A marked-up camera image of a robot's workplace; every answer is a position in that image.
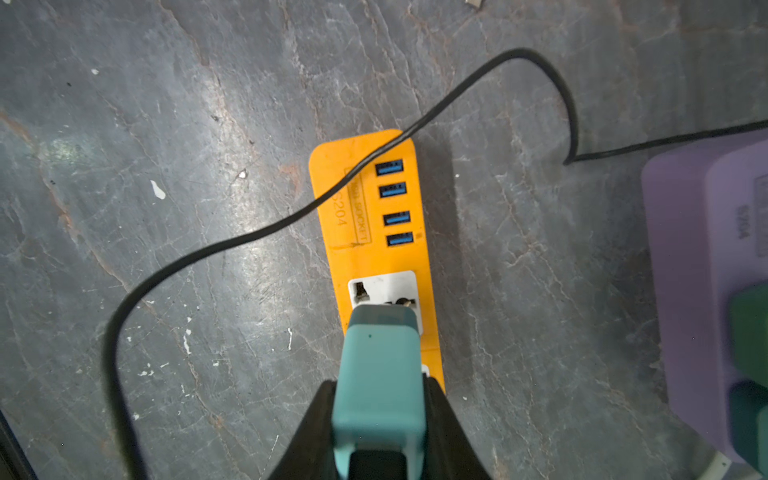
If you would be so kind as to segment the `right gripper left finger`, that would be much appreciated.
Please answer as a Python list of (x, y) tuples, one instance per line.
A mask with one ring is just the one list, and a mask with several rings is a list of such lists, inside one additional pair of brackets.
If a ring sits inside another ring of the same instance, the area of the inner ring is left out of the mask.
[(335, 391), (335, 381), (321, 383), (269, 480), (338, 478), (332, 434)]

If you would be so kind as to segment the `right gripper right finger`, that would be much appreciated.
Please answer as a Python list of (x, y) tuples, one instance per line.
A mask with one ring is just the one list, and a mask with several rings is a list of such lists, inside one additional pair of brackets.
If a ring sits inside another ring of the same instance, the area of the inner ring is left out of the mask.
[(426, 440), (422, 479), (485, 479), (488, 474), (438, 381), (423, 376)]

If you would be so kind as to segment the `orange power strip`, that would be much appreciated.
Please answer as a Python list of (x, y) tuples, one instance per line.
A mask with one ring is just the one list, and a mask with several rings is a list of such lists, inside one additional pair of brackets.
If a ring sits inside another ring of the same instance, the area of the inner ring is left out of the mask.
[(318, 209), (341, 327), (355, 307), (410, 307), (422, 370), (444, 369), (428, 254), (417, 154), (406, 140), (374, 160)]

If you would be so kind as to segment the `teal charger plug small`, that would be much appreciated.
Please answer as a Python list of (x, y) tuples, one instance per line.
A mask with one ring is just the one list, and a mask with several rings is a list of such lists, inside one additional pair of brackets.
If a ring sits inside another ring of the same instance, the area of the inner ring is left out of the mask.
[(744, 381), (729, 392), (732, 445), (752, 468), (767, 476), (767, 389)]

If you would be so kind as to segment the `purple power strip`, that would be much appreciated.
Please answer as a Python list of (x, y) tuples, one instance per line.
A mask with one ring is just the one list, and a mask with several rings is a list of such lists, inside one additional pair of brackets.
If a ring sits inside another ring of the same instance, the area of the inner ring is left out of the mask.
[(694, 142), (641, 176), (671, 410), (716, 450), (733, 447), (729, 302), (767, 280), (767, 132)]

